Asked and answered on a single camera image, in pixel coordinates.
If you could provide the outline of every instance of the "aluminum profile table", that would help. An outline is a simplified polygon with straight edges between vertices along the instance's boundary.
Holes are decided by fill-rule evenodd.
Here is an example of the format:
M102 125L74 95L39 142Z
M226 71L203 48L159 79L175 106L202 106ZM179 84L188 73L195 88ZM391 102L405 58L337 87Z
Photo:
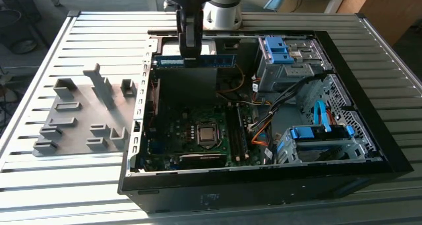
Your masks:
M329 31L415 171L350 196L281 206L147 215L118 195L122 153L32 156L58 78L76 84L96 62L111 83L139 74L148 29L175 28L174 13L82 12L68 17L4 132L0 221L7 224L419 224L422 85L367 20L355 15L245 13L246 29Z

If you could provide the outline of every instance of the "black plastic part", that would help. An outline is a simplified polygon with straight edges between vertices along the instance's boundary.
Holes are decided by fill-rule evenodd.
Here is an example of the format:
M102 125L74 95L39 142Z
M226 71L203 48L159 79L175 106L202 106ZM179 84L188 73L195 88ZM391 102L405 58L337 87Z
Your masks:
M239 5L241 1L237 1L237 2L232 2L232 3L218 3L218 2L214 2L214 1L208 1L208 3L212 4L216 7L220 7L220 8L231 8L231 7L235 7L237 5Z
M357 17L361 18L361 19L366 18L365 14L361 13L361 12L355 13L355 15L357 15Z
M80 11L70 10L68 14L67 14L67 17L79 17L79 15L80 15Z
M222 168L227 162L227 155L224 154L198 154L184 155L180 157L179 167L182 170L203 169L203 168Z

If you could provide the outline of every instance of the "label sticker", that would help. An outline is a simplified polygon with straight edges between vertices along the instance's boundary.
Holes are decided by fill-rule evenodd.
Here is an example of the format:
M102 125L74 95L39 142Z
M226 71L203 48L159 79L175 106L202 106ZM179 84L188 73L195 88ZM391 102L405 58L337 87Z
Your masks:
M302 56L301 51L290 51L289 54L290 56Z
M176 65L183 64L183 59L168 59L160 61L162 65Z
M253 91L258 92L258 84L257 83L253 84Z
M273 158L273 152L270 151L269 148L265 149L265 154L269 158Z

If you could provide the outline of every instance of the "gray bracket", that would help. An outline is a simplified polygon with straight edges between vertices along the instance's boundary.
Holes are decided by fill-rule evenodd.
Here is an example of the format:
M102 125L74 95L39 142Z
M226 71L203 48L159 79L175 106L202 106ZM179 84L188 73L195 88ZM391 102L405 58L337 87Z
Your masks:
M59 102L55 105L55 110L56 111L76 111L82 109L82 104L78 101L74 102Z
M122 130L122 136L119 136L115 128L111 129L110 140L112 141L116 148L119 149L124 148L127 139L128 139L128 133L124 127Z
M72 79L66 78L58 79L52 89L62 99L74 99L72 91L78 89L78 86L75 85Z
M34 145L34 149L38 150L39 153L48 155L55 153L58 145L52 140L38 141Z
M136 85L131 79L123 79L120 89L124 97L136 96Z
M47 127L42 127L40 129L40 135L44 136L46 139L48 140L54 140L54 139L59 139L62 137L63 131L62 129L59 129L58 126L47 126Z
M96 63L91 69L84 70L83 72L84 75L91 78L96 95L103 100L107 109L114 109L116 106L112 99L111 84L108 79L103 78L100 75L100 65Z
M110 135L110 128L106 124L91 125L90 131L95 137L104 137Z
M108 143L103 137L87 138L86 145L92 151L104 151L108 148Z

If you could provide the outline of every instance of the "motherboard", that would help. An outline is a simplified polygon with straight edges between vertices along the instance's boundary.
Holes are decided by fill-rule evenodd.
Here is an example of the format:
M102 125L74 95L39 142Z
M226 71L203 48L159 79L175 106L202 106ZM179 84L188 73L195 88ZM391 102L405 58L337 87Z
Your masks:
M239 105L167 107L151 130L147 171L259 165L247 125L253 108Z

